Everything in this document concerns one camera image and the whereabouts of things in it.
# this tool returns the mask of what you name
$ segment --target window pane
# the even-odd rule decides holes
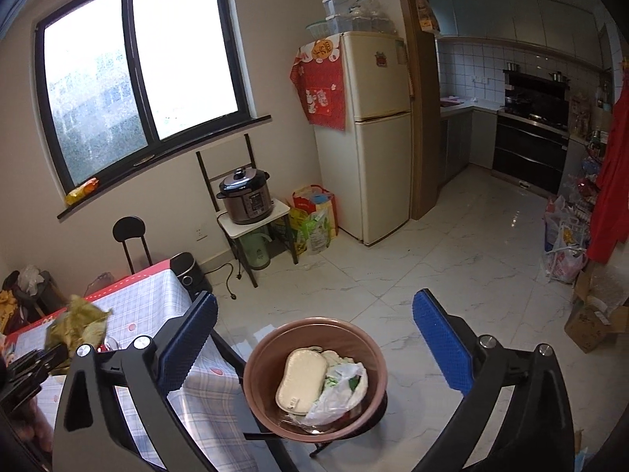
[[[238,110],[216,0],[133,0],[160,138]]]
[[[45,31],[50,110],[75,184],[147,146],[121,16],[121,0],[93,0]]]

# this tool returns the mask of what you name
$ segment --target metal bolt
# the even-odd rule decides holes
[[[551,357],[554,353],[553,348],[550,344],[540,344],[539,350],[540,353],[545,357]]]
[[[84,357],[90,351],[91,351],[91,348],[90,348],[89,344],[83,344],[83,345],[79,346],[79,348],[77,349],[77,355],[80,356],[80,357]]]
[[[492,336],[480,336],[478,342],[480,342],[480,345],[483,346],[483,348],[485,349],[495,348],[496,344],[498,344],[496,337]]]
[[[138,337],[133,341],[133,347],[136,349],[144,349],[151,343],[151,338],[147,336]]]

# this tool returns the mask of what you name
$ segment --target window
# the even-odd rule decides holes
[[[39,23],[35,42],[66,192],[250,121],[227,0],[76,0]]]

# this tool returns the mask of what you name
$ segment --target electrical outlet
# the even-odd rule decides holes
[[[203,231],[203,229],[197,229],[196,231],[196,240],[201,241],[203,238],[208,237],[208,235]]]

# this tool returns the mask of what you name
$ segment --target white refrigerator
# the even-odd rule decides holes
[[[341,35],[345,130],[316,125],[323,186],[336,195],[338,225],[373,245],[408,221],[411,101],[404,41]]]

